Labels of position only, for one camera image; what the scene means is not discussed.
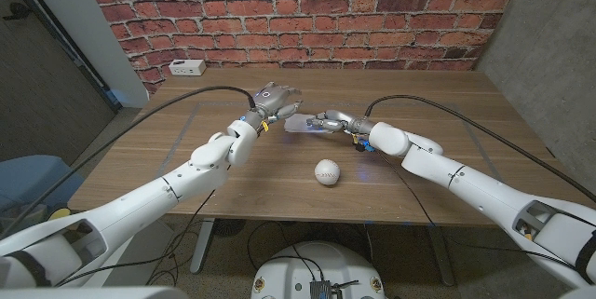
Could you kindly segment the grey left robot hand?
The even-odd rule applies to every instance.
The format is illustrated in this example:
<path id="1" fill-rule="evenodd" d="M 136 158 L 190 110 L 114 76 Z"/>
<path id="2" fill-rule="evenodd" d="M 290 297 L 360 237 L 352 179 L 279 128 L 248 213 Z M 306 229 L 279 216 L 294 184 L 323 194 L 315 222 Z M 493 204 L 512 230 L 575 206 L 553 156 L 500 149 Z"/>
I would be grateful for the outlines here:
<path id="1" fill-rule="evenodd" d="M 287 104 L 286 100 L 292 94 L 301 94 L 301 90 L 289 86 L 268 83 L 254 96 L 255 107 L 244 115 L 244 121 L 257 129 L 263 122 L 270 124 L 280 119 L 286 119 L 295 114 L 303 101 Z"/>

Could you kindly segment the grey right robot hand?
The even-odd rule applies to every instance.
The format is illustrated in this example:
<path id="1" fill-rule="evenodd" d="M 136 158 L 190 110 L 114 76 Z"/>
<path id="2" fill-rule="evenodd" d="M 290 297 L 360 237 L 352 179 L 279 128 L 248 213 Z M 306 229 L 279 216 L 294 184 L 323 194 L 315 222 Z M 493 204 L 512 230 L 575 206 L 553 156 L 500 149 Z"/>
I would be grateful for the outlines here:
<path id="1" fill-rule="evenodd" d="M 331 132 L 344 131 L 354 134 L 369 134 L 375 122 L 367 117 L 353 116 L 337 110 L 327 110 L 306 120 L 306 125 Z"/>

